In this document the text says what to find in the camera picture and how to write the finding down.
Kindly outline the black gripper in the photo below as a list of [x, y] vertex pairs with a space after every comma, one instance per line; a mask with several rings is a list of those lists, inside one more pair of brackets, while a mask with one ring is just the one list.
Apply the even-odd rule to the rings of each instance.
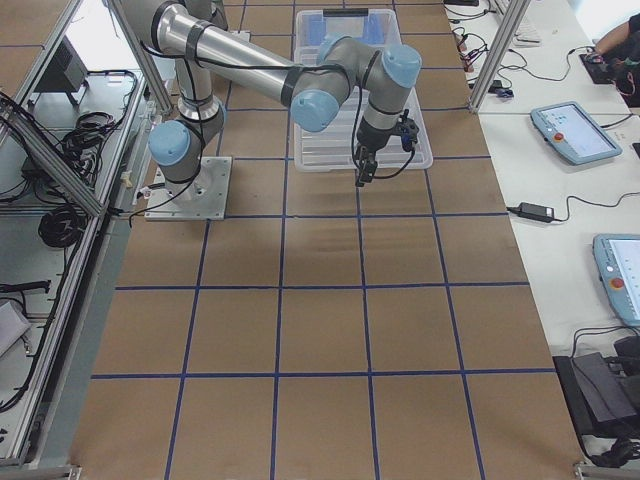
[[355, 185], [363, 187], [366, 182], [372, 182], [377, 170], [376, 152], [383, 149], [392, 136], [400, 137], [396, 133], [396, 125], [403, 115], [389, 117], [393, 125], [389, 128], [379, 128], [373, 125], [366, 114], [363, 114], [356, 132], [356, 152], [354, 162], [357, 167]]

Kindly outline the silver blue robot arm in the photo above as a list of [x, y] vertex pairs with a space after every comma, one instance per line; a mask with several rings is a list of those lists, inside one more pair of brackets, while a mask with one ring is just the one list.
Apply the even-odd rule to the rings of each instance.
[[176, 61], [180, 113], [198, 129], [224, 124], [211, 74], [257, 91], [286, 107], [308, 132], [320, 132], [359, 92], [350, 141], [355, 184], [380, 179], [377, 153], [393, 137], [413, 155], [418, 127], [405, 107], [422, 67], [420, 54], [404, 44], [375, 48], [348, 35], [326, 38], [315, 65], [296, 64], [212, 23], [208, 2], [125, 1], [124, 16], [148, 53]]

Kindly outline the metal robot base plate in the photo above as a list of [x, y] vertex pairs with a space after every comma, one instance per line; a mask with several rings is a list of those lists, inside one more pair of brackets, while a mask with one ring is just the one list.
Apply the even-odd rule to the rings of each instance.
[[144, 217], [149, 221], [223, 220], [231, 178], [231, 157], [203, 157], [199, 175], [176, 200], [172, 197], [182, 187], [169, 183], [169, 188], [150, 193]]

